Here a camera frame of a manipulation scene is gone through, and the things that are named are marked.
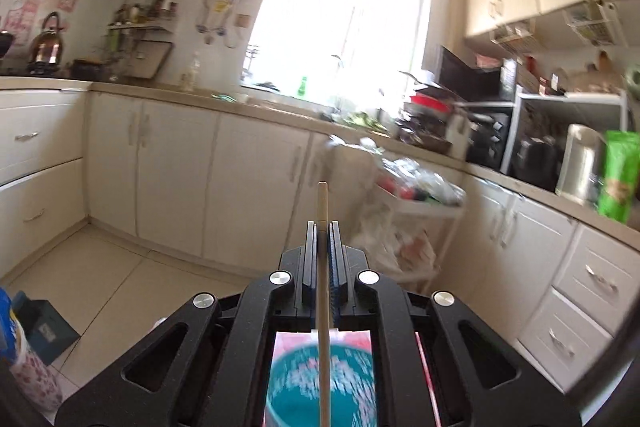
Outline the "floral waste bin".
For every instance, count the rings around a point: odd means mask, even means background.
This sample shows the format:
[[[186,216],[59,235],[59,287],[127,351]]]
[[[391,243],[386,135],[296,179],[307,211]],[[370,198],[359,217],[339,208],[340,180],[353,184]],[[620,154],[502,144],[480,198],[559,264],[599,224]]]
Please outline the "floral waste bin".
[[[41,412],[53,413],[61,406],[62,390],[54,373],[40,360],[25,338],[20,340],[10,373],[21,393]]]

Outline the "black microwave oven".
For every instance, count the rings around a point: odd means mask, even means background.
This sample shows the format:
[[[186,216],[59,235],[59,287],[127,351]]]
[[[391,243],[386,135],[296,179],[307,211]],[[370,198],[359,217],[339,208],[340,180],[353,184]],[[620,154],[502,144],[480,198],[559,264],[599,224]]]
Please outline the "black microwave oven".
[[[463,102],[513,102],[514,74],[506,60],[495,67],[471,67],[442,46],[439,51],[436,83]]]

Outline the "clear plastic bottle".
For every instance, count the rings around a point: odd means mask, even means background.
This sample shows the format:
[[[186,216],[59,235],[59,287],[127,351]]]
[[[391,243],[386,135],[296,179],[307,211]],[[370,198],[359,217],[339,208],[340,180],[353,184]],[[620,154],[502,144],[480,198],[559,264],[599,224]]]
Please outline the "clear plastic bottle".
[[[195,90],[196,85],[198,84],[198,80],[200,79],[201,72],[201,60],[198,52],[194,52],[191,58],[191,62],[189,67],[186,69],[186,72],[182,75],[182,90],[186,92],[193,92]]]

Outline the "copper kettle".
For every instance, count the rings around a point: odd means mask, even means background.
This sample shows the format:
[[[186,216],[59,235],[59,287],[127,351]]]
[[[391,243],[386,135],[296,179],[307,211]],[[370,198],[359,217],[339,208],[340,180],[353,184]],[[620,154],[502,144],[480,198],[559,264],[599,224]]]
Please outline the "copper kettle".
[[[61,17],[53,11],[44,19],[40,34],[30,47],[27,70],[29,74],[44,76],[60,69],[64,52]]]

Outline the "green snack bag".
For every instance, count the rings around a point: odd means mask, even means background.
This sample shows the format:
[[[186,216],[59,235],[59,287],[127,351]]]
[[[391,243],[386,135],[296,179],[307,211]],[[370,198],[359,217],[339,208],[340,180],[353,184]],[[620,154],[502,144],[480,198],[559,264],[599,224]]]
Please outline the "green snack bag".
[[[639,180],[637,132],[608,131],[598,213],[626,225]]]

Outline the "white electric thermos pot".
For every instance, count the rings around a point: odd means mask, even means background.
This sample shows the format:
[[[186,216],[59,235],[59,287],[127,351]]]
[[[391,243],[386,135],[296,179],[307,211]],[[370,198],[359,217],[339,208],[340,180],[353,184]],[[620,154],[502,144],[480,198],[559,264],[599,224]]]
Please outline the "white electric thermos pot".
[[[555,194],[582,206],[596,205],[604,153],[601,133],[583,124],[570,124]]]

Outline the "black toaster oven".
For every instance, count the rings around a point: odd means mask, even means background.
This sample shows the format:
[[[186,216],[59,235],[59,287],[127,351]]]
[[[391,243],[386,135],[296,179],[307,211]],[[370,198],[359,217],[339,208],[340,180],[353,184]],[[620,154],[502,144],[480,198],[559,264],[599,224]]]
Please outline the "black toaster oven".
[[[468,117],[471,131],[466,161],[499,170],[509,138],[511,113],[481,110],[469,113]]]

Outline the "blue plastic bag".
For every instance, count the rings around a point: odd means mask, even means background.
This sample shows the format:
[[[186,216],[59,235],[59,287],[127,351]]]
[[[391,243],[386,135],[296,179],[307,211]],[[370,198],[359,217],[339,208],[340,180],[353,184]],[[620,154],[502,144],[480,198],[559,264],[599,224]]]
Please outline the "blue plastic bag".
[[[27,343],[23,327],[12,308],[6,291],[0,289],[0,355],[7,365],[14,365],[24,355]]]

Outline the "wooden chopstick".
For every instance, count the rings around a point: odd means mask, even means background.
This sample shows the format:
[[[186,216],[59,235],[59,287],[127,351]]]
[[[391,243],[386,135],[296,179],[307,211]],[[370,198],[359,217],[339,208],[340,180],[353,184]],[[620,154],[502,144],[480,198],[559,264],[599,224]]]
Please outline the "wooden chopstick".
[[[317,295],[316,325],[319,341],[320,426],[331,426],[331,353],[330,353],[330,274],[328,254],[329,202],[328,184],[318,183],[317,227]]]

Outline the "white rolling cart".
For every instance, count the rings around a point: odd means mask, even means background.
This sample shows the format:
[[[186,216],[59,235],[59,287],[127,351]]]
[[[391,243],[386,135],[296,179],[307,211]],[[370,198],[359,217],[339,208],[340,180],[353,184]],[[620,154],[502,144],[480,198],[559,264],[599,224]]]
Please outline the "white rolling cart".
[[[410,158],[383,158],[349,245],[370,268],[424,294],[436,279],[465,213],[466,193]]]

